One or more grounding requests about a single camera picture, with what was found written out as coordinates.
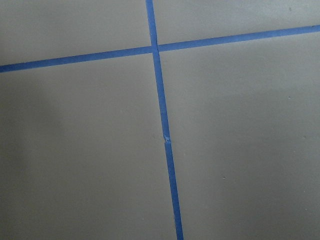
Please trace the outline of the long vertical blue tape strip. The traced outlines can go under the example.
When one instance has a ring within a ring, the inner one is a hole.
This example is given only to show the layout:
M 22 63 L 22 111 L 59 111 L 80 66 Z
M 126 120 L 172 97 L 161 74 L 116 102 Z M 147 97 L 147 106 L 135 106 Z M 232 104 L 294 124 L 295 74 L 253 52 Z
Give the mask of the long vertical blue tape strip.
M 172 141 L 171 141 L 170 128 L 169 128 L 169 119 L 168 119 L 168 112 L 167 112 L 165 88 L 164 88 L 164 82 L 163 82 L 161 57 L 160 57 L 160 51 L 158 46 L 155 11 L 154 11 L 154 5 L 152 0 L 147 0 L 145 4 L 146 4 L 146 11 L 147 11 L 147 19 L 148 19 L 156 87 L 157 87 L 162 135 L 164 140 L 164 149 L 165 149 L 168 179 L 169 179 L 169 186 L 170 186 L 171 202 L 172 202 L 172 208 L 173 208 L 174 226 L 175 226 L 176 238 L 178 240 L 183 240 L 184 233 L 183 233 L 179 194 L 178 194 L 178 187 L 177 187 L 177 180 L 176 180 L 175 163 L 174 163 L 173 150 L 172 150 Z

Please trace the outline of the horizontal blue tape strip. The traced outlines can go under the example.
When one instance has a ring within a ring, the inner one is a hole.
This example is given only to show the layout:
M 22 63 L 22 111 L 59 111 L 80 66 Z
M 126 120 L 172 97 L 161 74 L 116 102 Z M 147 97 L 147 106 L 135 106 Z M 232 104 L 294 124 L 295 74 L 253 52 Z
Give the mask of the horizontal blue tape strip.
M 310 25 L 310 26 L 254 32 L 254 33 L 244 33 L 244 34 L 237 34 L 237 35 L 165 43 L 165 44 L 158 45 L 156 48 L 159 52 L 168 52 L 168 51 L 222 45 L 222 44 L 229 44 L 229 43 L 236 43 L 236 42 L 245 42 L 245 41 L 253 41 L 253 40 L 268 39 L 268 38 L 318 33 L 319 31 L 320 31 L 319 25 Z M 153 52 L 152 46 L 142 46 L 142 47 L 135 47 L 135 48 L 120 49 L 120 50 L 58 57 L 58 58 L 51 58 L 51 59 L 42 59 L 42 60 L 36 60 L 36 61 L 27 61 L 27 62 L 2 65 L 0 67 L 0 72 L 1 73 L 15 72 L 15 71 L 45 68 L 45 67 L 52 67 L 52 66 L 59 66 L 59 65 L 68 65 L 68 64 L 75 64 L 75 63 L 82 63 L 82 62 L 151 54 L 152 52 Z

